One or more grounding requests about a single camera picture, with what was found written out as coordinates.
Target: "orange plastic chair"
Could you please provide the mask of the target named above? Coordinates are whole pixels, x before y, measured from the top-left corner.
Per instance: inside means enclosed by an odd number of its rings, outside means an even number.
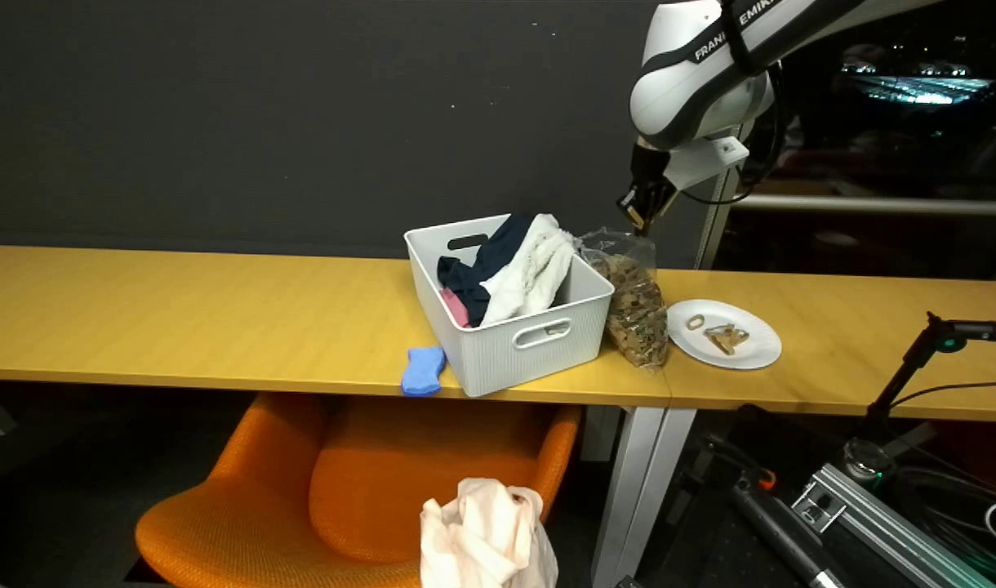
[[[582,407],[259,395],[212,472],[139,518],[143,562],[183,588],[417,584],[417,514],[461,478],[557,506]]]

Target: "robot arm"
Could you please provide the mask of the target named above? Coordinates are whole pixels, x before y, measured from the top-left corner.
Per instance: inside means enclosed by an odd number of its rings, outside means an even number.
[[[631,87],[638,143],[621,210],[647,233],[673,196],[749,159],[746,124],[774,101],[789,51],[937,0],[664,0]]]

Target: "white plate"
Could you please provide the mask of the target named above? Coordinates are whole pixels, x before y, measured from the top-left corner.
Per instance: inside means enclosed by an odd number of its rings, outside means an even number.
[[[719,348],[709,330],[746,330],[749,336],[731,348]],[[723,300],[681,300],[667,309],[667,336],[699,362],[723,369],[766,369],[781,353],[783,344],[761,316],[723,305]]]

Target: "small plate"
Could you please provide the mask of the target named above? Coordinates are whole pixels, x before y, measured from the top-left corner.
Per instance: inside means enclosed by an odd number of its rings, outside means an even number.
[[[781,360],[781,336],[755,312],[723,300],[681,300],[667,309],[667,336],[699,362],[766,369]]]

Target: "yellow tabletop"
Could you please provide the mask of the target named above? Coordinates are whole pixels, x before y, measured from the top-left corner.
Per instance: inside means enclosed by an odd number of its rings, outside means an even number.
[[[730,373],[676,348],[647,373],[603,348],[489,397],[859,416],[929,309],[996,321],[996,281],[659,272],[659,288],[669,305],[709,296],[766,316],[783,356]],[[0,378],[398,395],[406,353],[430,344],[410,262],[0,248]],[[996,344],[934,356],[913,389],[971,378],[996,378]],[[446,395],[461,395],[450,373]],[[996,389],[900,416],[996,422]]]

